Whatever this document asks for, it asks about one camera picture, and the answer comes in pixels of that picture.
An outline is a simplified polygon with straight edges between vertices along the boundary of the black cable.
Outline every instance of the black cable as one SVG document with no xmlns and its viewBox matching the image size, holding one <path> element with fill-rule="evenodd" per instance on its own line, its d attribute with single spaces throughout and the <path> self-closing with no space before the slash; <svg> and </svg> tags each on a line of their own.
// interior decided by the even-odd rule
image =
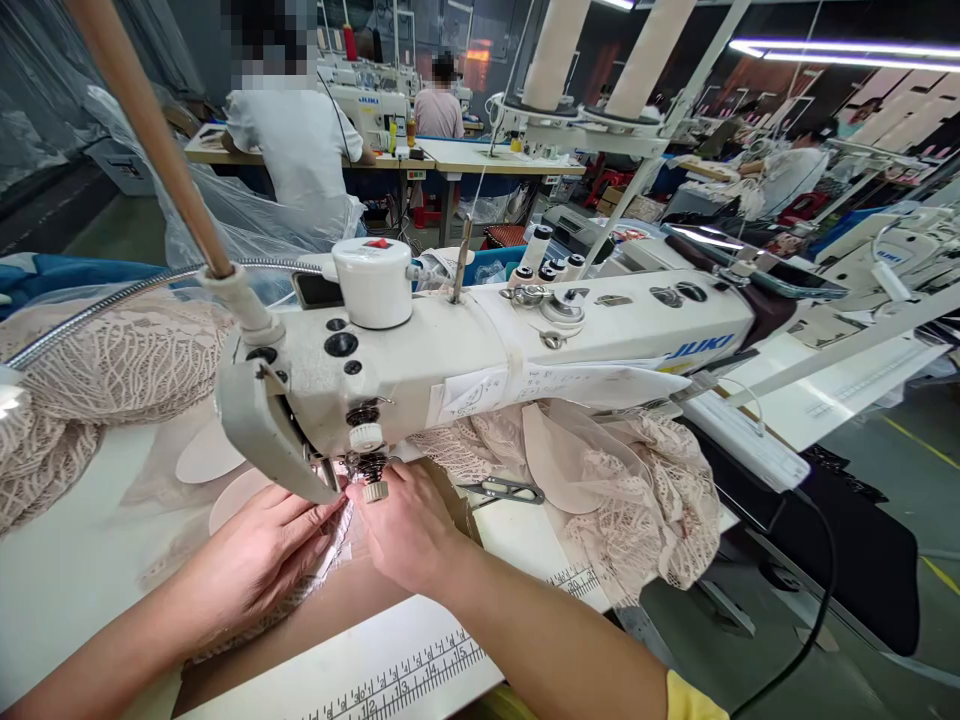
<svg viewBox="0 0 960 720">
<path fill-rule="evenodd" d="M 347 162 L 350 164 L 350 169 L 353 169 L 353 159 L 350 157 L 350 146 L 347 145 L 347 134 L 343 131 L 343 120 L 340 119 L 340 107 L 337 105 L 337 101 L 333 99 L 333 95 L 330 94 L 330 88 L 327 87 L 327 81 L 323 79 L 323 75 L 320 74 L 320 70 L 317 70 L 317 77 L 320 78 L 320 82 L 323 83 L 323 89 L 327 91 L 327 97 L 330 98 L 330 102 L 333 103 L 333 112 L 337 116 L 337 125 L 340 126 L 340 137 L 343 138 L 343 149 L 347 153 Z"/>
<path fill-rule="evenodd" d="M 830 606 L 830 599 L 833 597 L 833 591 L 837 587 L 837 545 L 833 539 L 833 531 L 830 530 L 830 523 L 827 522 L 826 516 L 824 516 L 823 511 L 817 507 L 816 503 L 810 499 L 810 497 L 800 491 L 795 489 L 793 491 L 794 496 L 808 505 L 810 508 L 816 512 L 817 517 L 820 519 L 820 524 L 823 526 L 824 535 L 827 538 L 827 546 L 830 549 L 830 580 L 827 583 L 827 588 L 823 593 L 823 599 L 820 601 L 820 609 L 817 611 L 816 620 L 813 622 L 813 627 L 810 630 L 810 637 L 807 638 L 807 641 L 803 644 L 803 647 L 800 648 L 800 652 L 797 653 L 796 657 L 790 661 L 790 664 L 787 665 L 780 673 L 770 680 L 766 685 L 760 688 L 757 692 L 747 698 L 740 707 L 730 713 L 730 720 L 737 720 L 741 717 L 743 713 L 752 708 L 758 702 L 763 700 L 767 695 L 777 689 L 784 680 L 790 677 L 800 664 L 806 659 L 807 655 L 810 654 L 810 651 L 813 650 L 813 646 L 817 642 L 817 638 L 820 636 L 820 630 L 823 628 L 823 623 L 827 618 L 827 610 Z"/>
</svg>

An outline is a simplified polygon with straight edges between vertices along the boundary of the hand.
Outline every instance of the hand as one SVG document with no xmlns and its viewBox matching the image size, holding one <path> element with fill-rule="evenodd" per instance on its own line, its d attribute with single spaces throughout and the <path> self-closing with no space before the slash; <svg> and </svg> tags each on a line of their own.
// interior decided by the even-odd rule
<svg viewBox="0 0 960 720">
<path fill-rule="evenodd" d="M 365 503 L 359 484 L 346 489 L 363 516 L 374 567 L 404 589 L 436 600 L 457 557 L 476 546 L 454 527 L 425 470 L 392 461 L 382 477 L 390 490 L 380 502 Z"/>
<path fill-rule="evenodd" d="M 155 593 L 185 654 L 253 625 L 286 596 L 319 561 L 330 542 L 321 526 L 343 501 L 314 505 L 279 485 L 254 495 Z"/>
</svg>

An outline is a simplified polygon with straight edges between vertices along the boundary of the blue fabric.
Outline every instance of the blue fabric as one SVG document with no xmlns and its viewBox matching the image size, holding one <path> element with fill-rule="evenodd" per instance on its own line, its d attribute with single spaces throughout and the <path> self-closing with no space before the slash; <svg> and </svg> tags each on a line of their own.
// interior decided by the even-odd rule
<svg viewBox="0 0 960 720">
<path fill-rule="evenodd" d="M 97 260 L 70 255 L 34 255 L 36 272 L 0 264 L 0 293 L 13 301 L 0 305 L 0 320 L 5 320 L 30 300 L 44 293 L 85 285 L 134 282 L 153 277 L 165 268 L 145 263 Z"/>
</svg>

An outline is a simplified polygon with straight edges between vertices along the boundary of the wooden pole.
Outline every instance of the wooden pole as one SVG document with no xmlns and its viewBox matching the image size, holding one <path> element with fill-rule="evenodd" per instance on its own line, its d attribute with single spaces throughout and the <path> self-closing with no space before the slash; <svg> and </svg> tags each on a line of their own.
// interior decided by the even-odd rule
<svg viewBox="0 0 960 720">
<path fill-rule="evenodd" d="M 233 274 L 233 265 L 217 235 L 213 218 L 193 184 L 183 154 L 167 129 L 153 88 L 112 0 L 67 0 L 67 7 L 110 92 L 127 114 L 137 139 L 200 248 L 210 275 L 229 277 Z"/>
</svg>

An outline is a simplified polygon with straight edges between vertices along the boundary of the ceiling light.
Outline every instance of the ceiling light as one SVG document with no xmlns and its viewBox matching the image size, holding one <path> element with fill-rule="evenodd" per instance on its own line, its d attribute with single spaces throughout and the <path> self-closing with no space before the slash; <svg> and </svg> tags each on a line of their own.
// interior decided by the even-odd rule
<svg viewBox="0 0 960 720">
<path fill-rule="evenodd" d="M 803 53 L 767 53 L 764 60 L 786 60 L 789 62 L 825 63 L 833 65 L 860 65 L 867 67 L 892 67 L 903 70 L 934 70 L 936 72 L 960 72 L 960 65 L 946 63 L 928 63 L 919 60 L 893 60 L 890 58 L 869 58 L 843 55 L 813 55 Z"/>
<path fill-rule="evenodd" d="M 610 5 L 618 10 L 633 10 L 633 0 L 595 0 L 603 5 Z"/>
<path fill-rule="evenodd" d="M 930 62 L 931 59 L 960 59 L 960 49 L 956 48 L 822 40 L 748 40 L 745 38 L 731 40 L 730 47 L 751 57 L 766 60 L 960 72 L 960 64 Z M 777 52 L 781 50 L 799 52 Z"/>
</svg>

